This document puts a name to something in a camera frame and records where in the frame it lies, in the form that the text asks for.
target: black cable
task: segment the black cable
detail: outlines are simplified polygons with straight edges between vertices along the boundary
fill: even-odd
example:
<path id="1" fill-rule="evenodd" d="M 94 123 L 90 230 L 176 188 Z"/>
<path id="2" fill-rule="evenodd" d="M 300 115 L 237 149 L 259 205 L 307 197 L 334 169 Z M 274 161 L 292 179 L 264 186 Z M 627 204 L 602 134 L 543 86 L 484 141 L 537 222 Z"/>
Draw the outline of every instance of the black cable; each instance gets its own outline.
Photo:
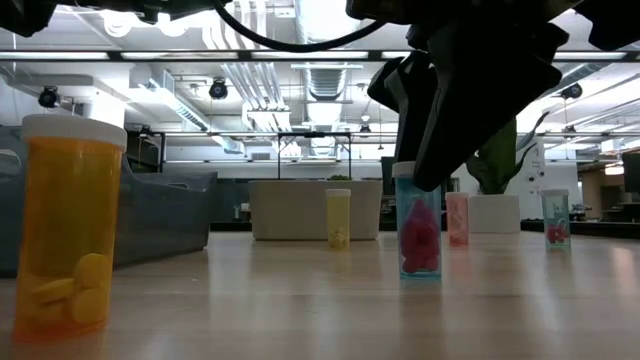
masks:
<path id="1" fill-rule="evenodd" d="M 309 52 L 316 52 L 316 51 L 331 50 L 334 48 L 345 46 L 347 44 L 350 44 L 356 40 L 360 40 L 363 37 L 374 33 L 375 31 L 379 30 L 381 27 L 383 27 L 386 24 L 385 22 L 382 22 L 382 21 L 375 21 L 374 23 L 367 25 L 366 27 L 360 30 L 356 30 L 351 34 L 339 37 L 337 39 L 323 41 L 320 43 L 289 44 L 289 43 L 284 43 L 281 41 L 276 41 L 276 40 L 266 38 L 260 34 L 255 33 L 253 30 L 247 28 L 246 26 L 242 25 L 242 23 L 236 20 L 236 18 L 233 17 L 233 15 L 227 12 L 221 0 L 211 0 L 211 2 L 216 12 L 220 14 L 222 21 L 227 23 L 227 25 L 229 25 L 238 34 L 246 37 L 247 39 L 257 44 L 266 46 L 270 49 L 277 50 L 277 51 L 292 52 L 292 53 L 309 53 Z"/>

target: pink bottle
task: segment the pink bottle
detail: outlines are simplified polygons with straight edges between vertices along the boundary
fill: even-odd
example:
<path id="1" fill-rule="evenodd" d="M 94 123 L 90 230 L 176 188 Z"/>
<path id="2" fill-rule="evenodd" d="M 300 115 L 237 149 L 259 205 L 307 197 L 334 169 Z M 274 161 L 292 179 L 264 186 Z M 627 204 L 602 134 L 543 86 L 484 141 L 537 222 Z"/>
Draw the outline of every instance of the pink bottle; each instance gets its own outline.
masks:
<path id="1" fill-rule="evenodd" d="M 451 246 L 469 244 L 469 194 L 447 193 L 447 229 Z"/>

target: table surface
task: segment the table surface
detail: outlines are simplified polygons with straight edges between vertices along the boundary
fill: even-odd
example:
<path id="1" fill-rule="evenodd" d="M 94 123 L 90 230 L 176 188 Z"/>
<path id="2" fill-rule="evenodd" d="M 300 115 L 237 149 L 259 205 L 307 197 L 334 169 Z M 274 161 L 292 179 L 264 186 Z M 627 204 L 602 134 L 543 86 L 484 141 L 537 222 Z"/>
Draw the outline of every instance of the table surface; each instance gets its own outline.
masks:
<path id="1" fill-rule="evenodd" d="M 638 242 L 547 251 L 537 233 L 474 236 L 444 246 L 438 283 L 398 279 L 389 233 L 350 253 L 210 241 L 116 271 L 106 330 L 56 344 L 11 344 L 15 281 L 0 280 L 0 359 L 640 358 Z"/>

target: small plastic container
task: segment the small plastic container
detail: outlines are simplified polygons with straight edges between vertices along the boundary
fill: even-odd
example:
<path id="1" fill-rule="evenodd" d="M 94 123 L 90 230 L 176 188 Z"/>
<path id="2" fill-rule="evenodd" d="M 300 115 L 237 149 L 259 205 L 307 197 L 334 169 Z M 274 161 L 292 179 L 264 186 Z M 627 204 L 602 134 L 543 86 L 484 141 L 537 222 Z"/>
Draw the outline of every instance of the small plastic container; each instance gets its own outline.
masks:
<path id="1" fill-rule="evenodd" d="M 548 247 L 570 247 L 569 191 L 542 190 L 544 233 Z"/>
<path id="2" fill-rule="evenodd" d="M 349 250 L 351 190 L 329 189 L 326 196 L 329 248 L 336 251 Z"/>
<path id="3" fill-rule="evenodd" d="M 450 192 L 447 202 L 447 232 L 449 245 L 469 245 L 469 194 Z"/>
<path id="4" fill-rule="evenodd" d="M 127 134 L 71 116 L 29 116 L 16 342 L 102 328 L 109 312 L 122 153 Z"/>
<path id="5" fill-rule="evenodd" d="M 429 193 L 415 187 L 414 168 L 415 162 L 393 165 L 400 277 L 440 279 L 440 189 Z"/>

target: yellow bottle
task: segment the yellow bottle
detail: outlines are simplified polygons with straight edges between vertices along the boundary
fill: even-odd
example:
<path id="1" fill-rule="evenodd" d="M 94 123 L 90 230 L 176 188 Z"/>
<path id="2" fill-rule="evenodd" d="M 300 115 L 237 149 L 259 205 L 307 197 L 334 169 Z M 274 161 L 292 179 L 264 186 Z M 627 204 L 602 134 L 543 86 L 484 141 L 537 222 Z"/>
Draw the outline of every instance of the yellow bottle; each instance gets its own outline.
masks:
<path id="1" fill-rule="evenodd" d="M 34 115 L 22 137 L 29 159 L 14 340 L 97 330 L 109 311 L 127 134 L 82 117 Z"/>
<path id="2" fill-rule="evenodd" d="M 329 189 L 327 196 L 327 235 L 329 248 L 349 250 L 351 190 Z"/>

